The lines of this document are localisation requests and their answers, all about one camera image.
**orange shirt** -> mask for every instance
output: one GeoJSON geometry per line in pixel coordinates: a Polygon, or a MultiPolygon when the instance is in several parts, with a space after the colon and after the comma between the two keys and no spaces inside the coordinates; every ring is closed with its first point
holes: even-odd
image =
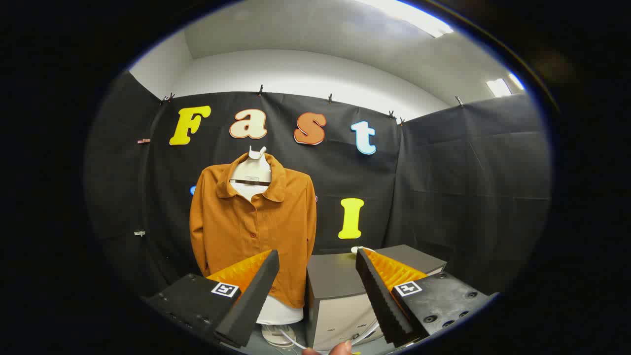
{"type": "Polygon", "coordinates": [[[285,169],[265,154],[272,181],[248,201],[230,184],[232,164],[212,165],[199,177],[191,203],[191,244],[202,275],[276,249],[280,269],[269,292],[289,307],[304,306],[307,262],[316,238],[316,196],[311,177],[285,169]]]}

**yellow letter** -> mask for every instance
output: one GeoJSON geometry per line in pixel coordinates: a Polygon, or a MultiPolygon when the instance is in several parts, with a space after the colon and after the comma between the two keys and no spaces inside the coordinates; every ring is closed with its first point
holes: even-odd
{"type": "Polygon", "coordinates": [[[338,233],[340,239],[356,239],[362,235],[359,230],[359,209],[363,206],[363,200],[359,198],[345,198],[340,202],[344,207],[344,224],[341,232],[338,233]]]}
{"type": "Polygon", "coordinates": [[[257,109],[248,109],[235,115],[237,122],[230,126],[230,135],[234,138],[250,137],[252,139],[263,138],[268,131],[265,129],[265,112],[257,109]]]}
{"type": "Polygon", "coordinates": [[[210,106],[187,107],[181,109],[178,113],[180,114],[180,119],[177,121],[173,137],[168,141],[170,145],[188,144],[191,141],[191,137],[188,135],[189,128],[191,129],[191,134],[197,132],[202,116],[204,118],[210,116],[210,106]]]}

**white mannequin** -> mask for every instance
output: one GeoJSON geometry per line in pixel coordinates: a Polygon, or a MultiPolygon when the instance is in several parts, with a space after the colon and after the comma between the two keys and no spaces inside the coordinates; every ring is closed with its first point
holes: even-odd
{"type": "MultiPolygon", "coordinates": [[[[232,187],[248,201],[251,201],[254,195],[264,193],[269,183],[272,181],[271,168],[264,155],[266,150],[267,148],[262,147],[259,152],[255,152],[252,150],[252,146],[250,146],[247,160],[237,165],[232,176],[230,176],[230,184],[232,187]],[[256,181],[259,184],[249,184],[249,181],[256,181]]],[[[297,323],[302,320],[303,317],[304,313],[302,308],[291,308],[268,295],[256,322],[263,324],[263,336],[270,338],[272,336],[271,334],[276,333],[276,330],[274,327],[270,328],[266,327],[266,325],[297,323]]],[[[293,333],[293,331],[287,329],[287,327],[284,327],[283,330],[289,330],[293,333]]],[[[286,342],[286,339],[283,337],[280,337],[279,340],[271,340],[273,340],[274,343],[276,341],[286,342]]]]}
{"type": "Polygon", "coordinates": [[[265,160],[264,153],[266,150],[267,148],[262,147],[260,152],[255,152],[250,146],[247,160],[237,165],[232,176],[230,176],[230,182],[232,183],[232,180],[258,181],[269,185],[272,182],[272,170],[268,161],[265,160]]]}

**orange foam pad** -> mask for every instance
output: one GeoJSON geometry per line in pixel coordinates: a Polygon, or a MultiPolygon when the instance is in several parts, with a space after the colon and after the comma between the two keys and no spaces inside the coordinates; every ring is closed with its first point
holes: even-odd
{"type": "Polygon", "coordinates": [[[371,251],[366,248],[363,250],[366,252],[368,259],[372,262],[372,265],[375,267],[375,270],[389,292],[392,292],[392,289],[396,285],[422,279],[427,276],[425,273],[415,268],[411,268],[395,259],[381,255],[376,251],[371,251]]]}
{"type": "Polygon", "coordinates": [[[241,294],[243,294],[247,287],[250,286],[250,282],[252,282],[252,279],[271,252],[271,250],[263,251],[260,254],[221,269],[206,278],[217,282],[236,285],[241,290],[241,294]]]}

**white wall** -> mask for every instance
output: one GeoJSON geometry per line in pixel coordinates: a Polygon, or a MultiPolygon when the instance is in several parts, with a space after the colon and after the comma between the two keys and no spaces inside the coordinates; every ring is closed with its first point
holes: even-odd
{"type": "Polygon", "coordinates": [[[397,76],[374,67],[303,51],[256,50],[197,59],[169,92],[178,96],[199,93],[290,93],[365,107],[405,120],[449,107],[445,102],[397,76]]]}
{"type": "Polygon", "coordinates": [[[191,52],[182,30],[152,48],[129,68],[129,72],[153,95],[162,99],[170,95],[174,83],[191,63],[191,52]]]}

